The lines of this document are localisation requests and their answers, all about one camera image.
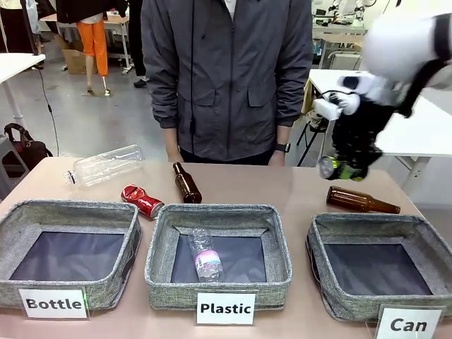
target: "storage basket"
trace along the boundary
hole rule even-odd
[[[207,229],[224,270],[222,282],[200,283],[188,234]],[[159,213],[145,266],[150,305],[194,310],[199,292],[255,293],[255,310],[282,309],[292,279],[289,252],[274,207],[168,205]]]
[[[19,289],[84,287],[91,310],[117,305],[141,239],[128,203],[23,201],[0,220],[0,307]]]

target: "jacket pocket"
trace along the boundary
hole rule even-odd
[[[250,107],[262,107],[268,104],[276,93],[276,82],[274,77],[264,81],[262,85],[248,88],[248,103]]]

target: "hand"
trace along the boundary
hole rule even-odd
[[[184,158],[179,151],[168,152],[168,162],[184,162]]]
[[[273,155],[268,162],[268,166],[284,167],[285,166],[285,153],[280,150],[273,152]]]

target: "red can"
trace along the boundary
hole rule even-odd
[[[160,200],[150,197],[146,191],[136,185],[128,185],[121,192],[121,199],[127,203],[137,206],[148,218],[154,220],[158,211],[164,206]]]

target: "handbag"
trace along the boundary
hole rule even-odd
[[[16,141],[13,136],[13,129],[17,130],[20,134],[20,141]],[[31,171],[40,163],[45,157],[53,157],[52,153],[46,148],[42,141],[34,140],[30,133],[24,129],[21,125],[11,123],[5,126],[5,135],[9,137],[10,142],[16,149],[16,152],[20,155],[23,162],[27,165]],[[17,164],[14,154],[9,154],[4,158],[5,165]]]

